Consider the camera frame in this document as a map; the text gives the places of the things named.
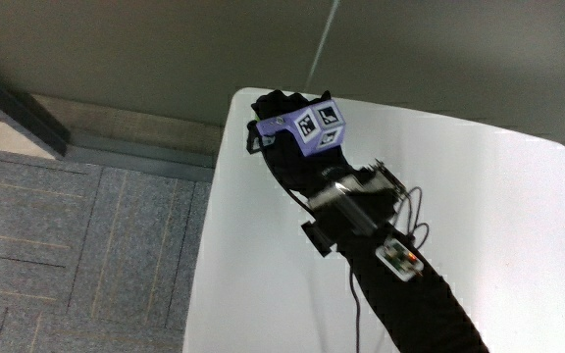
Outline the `person's right hand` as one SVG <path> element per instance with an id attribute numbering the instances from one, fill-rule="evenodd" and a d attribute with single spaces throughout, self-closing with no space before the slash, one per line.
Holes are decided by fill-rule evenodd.
<path id="1" fill-rule="evenodd" d="M 246 150 L 262 155 L 284 189 L 309 198 L 356 172 L 343 154 L 345 121 L 329 91 L 308 99 L 274 90 L 257 98 L 251 109 L 255 119 L 246 126 Z"/>

